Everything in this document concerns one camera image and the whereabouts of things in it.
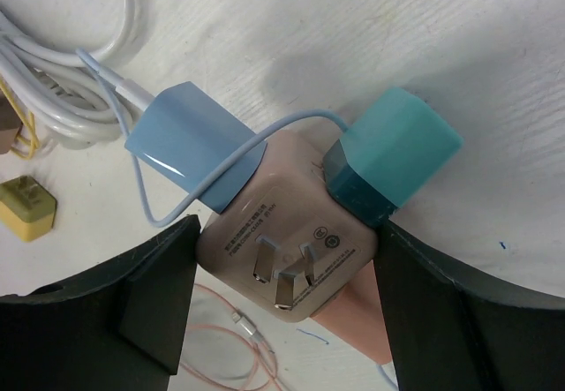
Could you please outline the light blue charger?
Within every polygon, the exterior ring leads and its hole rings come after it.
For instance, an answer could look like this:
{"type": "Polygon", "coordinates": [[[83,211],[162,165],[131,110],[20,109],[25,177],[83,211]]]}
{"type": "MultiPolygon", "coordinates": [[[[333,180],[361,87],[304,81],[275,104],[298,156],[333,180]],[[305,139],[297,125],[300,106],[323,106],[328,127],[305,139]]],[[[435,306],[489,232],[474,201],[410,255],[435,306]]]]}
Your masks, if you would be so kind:
{"type": "Polygon", "coordinates": [[[192,82],[159,93],[125,148],[186,192],[255,133],[192,82]]]}

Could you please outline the peach multi plug adapter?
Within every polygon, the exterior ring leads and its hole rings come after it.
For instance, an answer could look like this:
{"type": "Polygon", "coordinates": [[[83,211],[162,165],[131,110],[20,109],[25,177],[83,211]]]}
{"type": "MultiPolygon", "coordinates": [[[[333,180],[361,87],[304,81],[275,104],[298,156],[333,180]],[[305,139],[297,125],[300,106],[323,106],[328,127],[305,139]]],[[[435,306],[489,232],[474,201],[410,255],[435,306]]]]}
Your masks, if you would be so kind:
{"type": "Polygon", "coordinates": [[[321,159],[297,133],[276,132],[196,247],[205,271],[289,323],[315,314],[376,253],[375,231],[329,195],[321,159]]]}

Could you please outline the beige pink plug adapter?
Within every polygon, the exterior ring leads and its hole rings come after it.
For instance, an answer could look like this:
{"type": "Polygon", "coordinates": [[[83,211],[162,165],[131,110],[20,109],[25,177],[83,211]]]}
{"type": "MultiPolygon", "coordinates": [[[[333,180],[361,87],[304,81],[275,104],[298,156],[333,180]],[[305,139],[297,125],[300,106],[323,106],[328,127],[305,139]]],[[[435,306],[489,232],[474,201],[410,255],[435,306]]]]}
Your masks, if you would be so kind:
{"type": "Polygon", "coordinates": [[[0,154],[10,151],[21,128],[21,120],[5,97],[0,102],[0,154]]]}

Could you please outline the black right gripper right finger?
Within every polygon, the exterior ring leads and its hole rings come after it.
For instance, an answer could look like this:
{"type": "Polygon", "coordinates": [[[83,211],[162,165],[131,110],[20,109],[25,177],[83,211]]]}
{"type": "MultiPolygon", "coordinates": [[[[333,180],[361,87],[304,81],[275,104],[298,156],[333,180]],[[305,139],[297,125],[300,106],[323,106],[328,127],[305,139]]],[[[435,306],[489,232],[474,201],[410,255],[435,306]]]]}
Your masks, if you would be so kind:
{"type": "Polygon", "coordinates": [[[564,300],[503,281],[392,222],[373,259],[402,390],[562,390],[564,300]]]}

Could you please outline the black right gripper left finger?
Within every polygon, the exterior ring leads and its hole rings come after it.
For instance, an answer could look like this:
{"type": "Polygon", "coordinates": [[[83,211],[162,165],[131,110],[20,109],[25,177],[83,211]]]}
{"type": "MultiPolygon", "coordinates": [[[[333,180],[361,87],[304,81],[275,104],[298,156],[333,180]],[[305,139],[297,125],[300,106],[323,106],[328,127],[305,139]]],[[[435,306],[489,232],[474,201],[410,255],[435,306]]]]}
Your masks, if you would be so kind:
{"type": "Polygon", "coordinates": [[[1,298],[3,390],[165,390],[177,374],[200,222],[189,215],[95,267],[1,298]]]}

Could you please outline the teal small plug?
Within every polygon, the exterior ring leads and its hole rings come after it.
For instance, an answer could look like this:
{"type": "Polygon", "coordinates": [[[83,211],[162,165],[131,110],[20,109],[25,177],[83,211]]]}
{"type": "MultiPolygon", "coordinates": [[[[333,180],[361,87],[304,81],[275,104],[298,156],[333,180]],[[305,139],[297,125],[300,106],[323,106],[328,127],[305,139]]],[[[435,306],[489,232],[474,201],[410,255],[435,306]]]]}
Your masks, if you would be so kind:
{"type": "Polygon", "coordinates": [[[326,152],[331,197],[375,228],[461,148],[462,137],[426,102],[387,90],[326,152]]]}

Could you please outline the yellow plug adapter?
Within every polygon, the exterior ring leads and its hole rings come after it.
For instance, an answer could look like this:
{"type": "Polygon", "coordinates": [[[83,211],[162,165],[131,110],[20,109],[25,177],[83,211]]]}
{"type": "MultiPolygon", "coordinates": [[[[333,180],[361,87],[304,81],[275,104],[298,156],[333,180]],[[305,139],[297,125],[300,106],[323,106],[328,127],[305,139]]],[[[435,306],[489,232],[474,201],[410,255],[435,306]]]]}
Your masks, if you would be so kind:
{"type": "Polygon", "coordinates": [[[33,177],[1,183],[1,223],[29,243],[53,229],[57,200],[33,177]]]}

